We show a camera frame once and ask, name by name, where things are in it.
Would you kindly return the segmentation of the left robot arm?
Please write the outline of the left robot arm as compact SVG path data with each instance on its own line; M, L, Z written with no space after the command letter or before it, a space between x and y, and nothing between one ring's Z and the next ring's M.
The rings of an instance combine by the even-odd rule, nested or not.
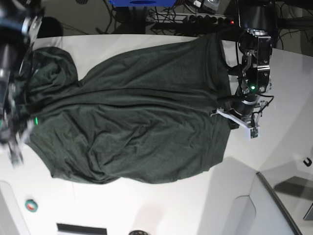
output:
M226 108L215 113L227 118L231 129L240 126L257 129L263 111L274 100L267 95L270 86L272 36L277 30L277 14L273 0L237 0L234 28L241 31L235 43L237 64L229 66L225 60L222 35L231 30L224 28L216 34L217 50L229 75L237 77L234 95L221 98Z

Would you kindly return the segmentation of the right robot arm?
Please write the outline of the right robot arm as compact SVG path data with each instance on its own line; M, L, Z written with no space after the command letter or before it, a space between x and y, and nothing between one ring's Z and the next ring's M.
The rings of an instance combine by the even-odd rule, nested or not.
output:
M15 76L32 51L44 12L40 0L0 2L0 143L12 152L19 150L13 98Z

